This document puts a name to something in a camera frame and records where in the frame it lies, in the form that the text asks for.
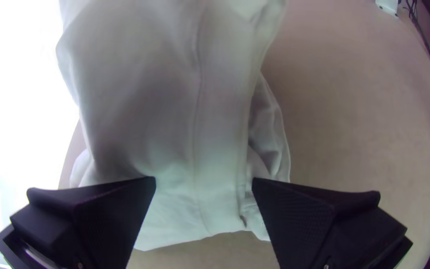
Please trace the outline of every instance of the white shirt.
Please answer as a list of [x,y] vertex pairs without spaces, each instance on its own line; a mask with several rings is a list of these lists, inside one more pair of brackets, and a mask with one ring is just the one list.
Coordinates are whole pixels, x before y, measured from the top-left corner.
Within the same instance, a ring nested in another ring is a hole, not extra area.
[[269,240],[251,181],[289,181],[281,111],[260,73],[284,6],[61,1],[56,51],[88,146],[71,186],[154,176],[136,249],[236,231]]

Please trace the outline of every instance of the shirt fabric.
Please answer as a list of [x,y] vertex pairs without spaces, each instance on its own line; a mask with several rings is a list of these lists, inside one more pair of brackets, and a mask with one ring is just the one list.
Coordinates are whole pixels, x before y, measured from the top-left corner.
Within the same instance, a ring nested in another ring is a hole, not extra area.
[[284,6],[61,0],[56,52],[87,145],[71,187],[154,176],[136,249],[236,231],[269,240],[251,183],[289,182],[282,114],[260,73]]

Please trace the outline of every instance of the beige table surface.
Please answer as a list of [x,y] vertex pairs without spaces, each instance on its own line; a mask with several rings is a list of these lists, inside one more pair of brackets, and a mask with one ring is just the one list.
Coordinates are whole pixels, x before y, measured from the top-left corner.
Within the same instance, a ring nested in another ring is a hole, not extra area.
[[[381,191],[380,206],[408,227],[399,268],[430,253],[430,60],[405,14],[374,0],[290,0],[262,69],[283,111],[291,181]],[[60,187],[84,149],[80,126]],[[222,234],[149,252],[133,269],[275,269],[270,243]]]

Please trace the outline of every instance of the white cloth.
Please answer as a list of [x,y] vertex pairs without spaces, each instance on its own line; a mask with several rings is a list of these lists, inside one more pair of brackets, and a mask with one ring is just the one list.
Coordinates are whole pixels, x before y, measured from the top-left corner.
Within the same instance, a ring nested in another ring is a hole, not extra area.
[[251,181],[289,181],[281,111],[260,73],[284,5],[61,1],[56,52],[88,146],[71,186],[154,176],[136,249],[241,230],[269,240]]

